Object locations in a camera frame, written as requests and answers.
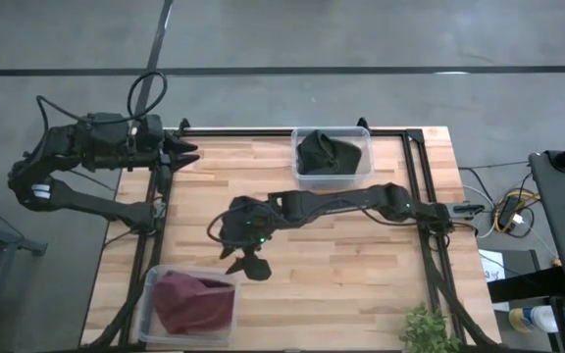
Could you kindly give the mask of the green leafy plant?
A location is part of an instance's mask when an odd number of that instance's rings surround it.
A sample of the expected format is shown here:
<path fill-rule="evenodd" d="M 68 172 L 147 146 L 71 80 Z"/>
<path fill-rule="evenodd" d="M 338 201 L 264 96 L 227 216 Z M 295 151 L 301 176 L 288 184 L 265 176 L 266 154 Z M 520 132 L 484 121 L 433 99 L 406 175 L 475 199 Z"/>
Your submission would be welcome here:
<path fill-rule="evenodd" d="M 461 343 L 447 332 L 441 311 L 429 310 L 425 303 L 408 311 L 399 340 L 408 353 L 459 353 Z"/>

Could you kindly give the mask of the white bottle yellow cap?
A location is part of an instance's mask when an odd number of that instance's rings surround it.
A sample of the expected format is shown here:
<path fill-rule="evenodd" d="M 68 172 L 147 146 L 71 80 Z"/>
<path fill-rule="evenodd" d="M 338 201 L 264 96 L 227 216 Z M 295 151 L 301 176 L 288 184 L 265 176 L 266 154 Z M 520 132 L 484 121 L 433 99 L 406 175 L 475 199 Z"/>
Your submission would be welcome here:
<path fill-rule="evenodd" d="M 558 326 L 551 306 L 522 307 L 509 311 L 510 325 L 523 333 L 557 333 Z"/>

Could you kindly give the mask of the clear plastic bin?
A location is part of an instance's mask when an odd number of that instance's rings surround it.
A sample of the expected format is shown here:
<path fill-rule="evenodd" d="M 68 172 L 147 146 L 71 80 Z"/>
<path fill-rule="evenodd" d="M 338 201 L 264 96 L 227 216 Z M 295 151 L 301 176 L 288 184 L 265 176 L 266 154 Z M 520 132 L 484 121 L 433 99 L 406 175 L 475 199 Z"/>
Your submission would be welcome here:
<path fill-rule="evenodd" d="M 321 130 L 336 142 L 349 142 L 361 149 L 362 157 L 354 175 L 301 175 L 298 172 L 296 147 L 316 129 Z M 343 189 L 357 186 L 375 171 L 370 132 L 360 126 L 298 127 L 291 132 L 290 165 L 293 177 L 298 186 L 303 189 Z"/>
<path fill-rule="evenodd" d="M 231 320 L 225 325 L 215 325 L 210 329 L 190 330 L 182 334 L 168 333 L 160 322 L 154 309 L 152 291 L 156 282 L 167 272 L 174 271 L 201 277 L 228 282 L 235 286 L 235 296 Z M 186 268 L 170 265 L 153 267 L 144 280 L 143 292 L 138 304 L 137 322 L 135 325 L 136 337 L 147 344 L 161 346 L 201 346 L 201 347 L 227 347 L 235 328 L 236 313 L 238 309 L 239 283 L 232 276 L 226 275 L 218 269 L 211 268 Z"/>

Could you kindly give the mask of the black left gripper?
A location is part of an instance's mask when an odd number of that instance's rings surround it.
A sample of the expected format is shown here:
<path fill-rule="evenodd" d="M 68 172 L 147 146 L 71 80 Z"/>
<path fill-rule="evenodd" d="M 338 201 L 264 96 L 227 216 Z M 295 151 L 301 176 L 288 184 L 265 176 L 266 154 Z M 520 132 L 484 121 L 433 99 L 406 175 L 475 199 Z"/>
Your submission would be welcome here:
<path fill-rule="evenodd" d="M 196 151 L 197 145 L 181 139 L 167 139 L 168 135 L 158 115 L 144 116 L 132 126 L 130 137 L 135 154 L 144 160 L 145 167 L 156 174 L 158 191 L 168 191 L 171 188 L 172 172 L 200 159 L 197 154 L 183 154 Z"/>

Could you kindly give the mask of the black aluminium table frame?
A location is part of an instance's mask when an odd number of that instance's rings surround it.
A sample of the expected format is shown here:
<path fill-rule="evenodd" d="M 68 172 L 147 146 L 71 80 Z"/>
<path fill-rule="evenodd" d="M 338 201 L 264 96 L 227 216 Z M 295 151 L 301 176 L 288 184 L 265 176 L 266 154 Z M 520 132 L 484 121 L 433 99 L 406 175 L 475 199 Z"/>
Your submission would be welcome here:
<path fill-rule="evenodd" d="M 464 198 L 444 126 L 373 127 L 370 184 L 394 182 L 423 201 Z M 174 178 L 160 261 L 224 271 L 207 226 L 236 196 L 290 190 L 291 132 L 283 127 L 188 128 L 200 159 Z M 274 235 L 261 251 L 272 276 L 239 282 L 230 347 L 265 350 L 398 350 L 409 309 L 429 303 L 420 237 L 359 212 L 325 216 Z"/>

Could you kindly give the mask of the black power strip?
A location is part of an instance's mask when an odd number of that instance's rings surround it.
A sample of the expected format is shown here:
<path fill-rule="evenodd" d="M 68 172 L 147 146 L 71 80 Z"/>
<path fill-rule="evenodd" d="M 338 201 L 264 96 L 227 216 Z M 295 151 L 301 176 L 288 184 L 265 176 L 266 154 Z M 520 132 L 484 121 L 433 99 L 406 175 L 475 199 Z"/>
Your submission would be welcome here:
<path fill-rule="evenodd" d="M 520 206 L 522 199 L 517 195 L 510 195 L 500 203 L 497 209 L 496 225 L 499 229 L 511 226 L 513 214 Z"/>

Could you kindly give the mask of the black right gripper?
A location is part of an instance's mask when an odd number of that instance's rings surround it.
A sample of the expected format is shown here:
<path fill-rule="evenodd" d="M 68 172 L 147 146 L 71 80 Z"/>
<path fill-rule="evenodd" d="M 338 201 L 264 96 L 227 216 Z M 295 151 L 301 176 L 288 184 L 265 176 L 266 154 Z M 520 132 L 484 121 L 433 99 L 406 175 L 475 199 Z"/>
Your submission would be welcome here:
<path fill-rule="evenodd" d="M 248 196 L 233 198 L 229 211 L 222 216 L 219 238 L 223 249 L 219 259 L 224 260 L 236 249 L 260 249 L 272 238 L 275 226 L 280 225 L 281 207 L 272 202 L 261 201 Z M 264 281 L 270 278 L 272 270 L 269 263 L 260 259 L 254 252 L 236 258 L 226 270 L 227 275 L 244 272 L 248 279 Z"/>

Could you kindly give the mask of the white paper sheet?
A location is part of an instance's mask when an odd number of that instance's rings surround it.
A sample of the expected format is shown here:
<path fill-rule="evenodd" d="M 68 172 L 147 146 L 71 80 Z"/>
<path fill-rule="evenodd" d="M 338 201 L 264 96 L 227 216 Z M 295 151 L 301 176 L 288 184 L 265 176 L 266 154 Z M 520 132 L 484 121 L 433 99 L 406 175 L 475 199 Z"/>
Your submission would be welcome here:
<path fill-rule="evenodd" d="M 505 279 L 503 256 L 500 252 L 479 250 L 487 282 Z"/>

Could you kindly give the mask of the black stand bar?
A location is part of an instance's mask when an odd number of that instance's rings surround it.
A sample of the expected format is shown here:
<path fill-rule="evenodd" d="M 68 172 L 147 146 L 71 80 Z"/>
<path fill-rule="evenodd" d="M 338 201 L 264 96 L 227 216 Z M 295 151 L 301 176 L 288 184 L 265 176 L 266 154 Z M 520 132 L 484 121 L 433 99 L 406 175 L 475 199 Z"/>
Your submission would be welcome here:
<path fill-rule="evenodd" d="M 495 280 L 488 283 L 488 291 L 493 303 L 553 296 L 565 298 L 565 273 L 561 267 L 551 267 Z"/>

